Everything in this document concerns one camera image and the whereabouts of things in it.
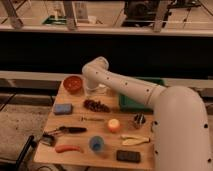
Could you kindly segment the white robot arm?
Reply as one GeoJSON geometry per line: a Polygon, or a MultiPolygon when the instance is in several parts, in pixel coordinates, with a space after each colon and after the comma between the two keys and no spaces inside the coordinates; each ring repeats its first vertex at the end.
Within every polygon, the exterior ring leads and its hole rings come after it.
{"type": "Polygon", "coordinates": [[[112,73],[108,67],[104,57],[85,64],[86,88],[104,84],[153,110],[155,171],[213,171],[207,110],[197,92],[112,73]]]}

